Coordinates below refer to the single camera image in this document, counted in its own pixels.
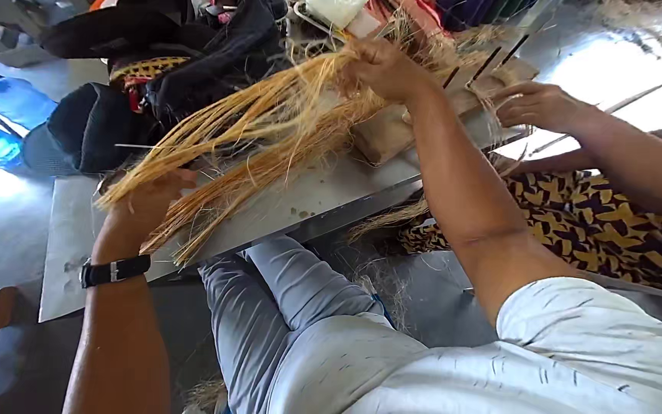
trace colorful cloth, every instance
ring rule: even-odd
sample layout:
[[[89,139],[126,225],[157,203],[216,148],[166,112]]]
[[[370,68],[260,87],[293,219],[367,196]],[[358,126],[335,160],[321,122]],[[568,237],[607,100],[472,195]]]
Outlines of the colorful cloth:
[[[527,173],[505,179],[540,243],[575,268],[662,288],[662,216],[612,188],[601,175]],[[407,253],[449,250],[427,213],[400,230]]]

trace light blue pants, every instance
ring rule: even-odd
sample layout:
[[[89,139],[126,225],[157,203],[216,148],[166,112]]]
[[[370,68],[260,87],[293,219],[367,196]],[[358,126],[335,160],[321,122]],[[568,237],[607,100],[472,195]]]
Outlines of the light blue pants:
[[[266,412],[275,371],[308,326],[336,315],[383,314],[367,292],[287,236],[270,236],[245,251],[271,296],[237,255],[199,270],[234,414]]]

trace watch buckle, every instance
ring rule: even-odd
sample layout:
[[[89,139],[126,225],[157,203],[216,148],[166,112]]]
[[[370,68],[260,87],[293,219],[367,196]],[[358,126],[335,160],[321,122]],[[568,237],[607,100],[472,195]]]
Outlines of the watch buckle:
[[[111,263],[109,263],[109,266],[110,266],[110,270],[111,270],[111,273],[110,273],[111,274],[111,281],[112,282],[120,281],[121,279],[118,277],[119,269],[116,268],[116,262],[112,261]]]

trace metal pin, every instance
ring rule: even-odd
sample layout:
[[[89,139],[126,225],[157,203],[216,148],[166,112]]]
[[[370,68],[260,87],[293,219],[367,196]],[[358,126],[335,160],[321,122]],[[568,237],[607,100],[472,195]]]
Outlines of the metal pin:
[[[466,83],[467,87],[469,87],[475,80],[477,80],[479,75],[481,75],[482,72],[484,71],[484,69],[486,69],[487,66],[489,66],[489,64],[492,62],[494,57],[497,56],[498,53],[500,53],[500,50],[502,50],[502,46],[498,46],[497,49],[495,49],[492,52],[492,54],[490,54],[489,57],[487,57],[487,60],[484,61],[484,64],[482,65],[482,67],[480,67],[479,70],[473,75],[472,80],[470,80]]]
[[[521,37],[520,40],[517,43],[515,43],[515,47],[513,47],[512,50],[510,50],[510,53],[508,53],[508,55],[505,56],[505,59],[502,59],[502,62],[497,67],[499,68],[500,66],[502,66],[505,63],[507,63],[508,61],[510,61],[510,59],[512,59],[512,56],[515,54],[515,52],[517,52],[517,50],[520,49],[520,46],[522,46],[522,43],[525,43],[525,41],[529,37],[530,37],[529,34],[526,34],[525,36]]]
[[[461,69],[461,66],[456,66],[454,70],[451,71],[451,74],[446,79],[446,82],[444,82],[444,89],[446,89],[446,86],[448,86],[449,83],[451,83],[451,80],[454,79],[454,76],[456,76],[456,74],[459,73],[459,69]]]

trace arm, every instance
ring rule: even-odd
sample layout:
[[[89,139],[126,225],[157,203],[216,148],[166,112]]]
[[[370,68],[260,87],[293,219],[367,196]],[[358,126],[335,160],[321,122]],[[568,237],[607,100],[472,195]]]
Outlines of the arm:
[[[574,149],[567,153],[553,155],[552,157],[539,158],[537,160],[522,161],[520,165],[510,173],[569,173],[581,169],[598,168],[584,148]]]
[[[108,214],[91,262],[103,265],[139,254],[191,172],[144,184]],[[63,412],[123,413],[170,410],[170,370],[144,276],[89,287]]]
[[[616,188],[662,214],[662,139],[554,85],[521,83],[502,90],[495,99],[515,95],[519,96],[498,111],[503,126],[530,124],[573,136]]]
[[[651,132],[652,135],[662,139],[662,130]],[[570,173],[582,169],[601,168],[596,160],[584,148],[574,149],[567,153],[553,155],[536,160],[522,161],[511,173]]]
[[[530,234],[505,185],[428,72],[384,41],[353,42],[352,48],[360,55],[349,66],[352,76],[408,107],[430,210],[492,324],[520,287],[575,276],[575,269]]]

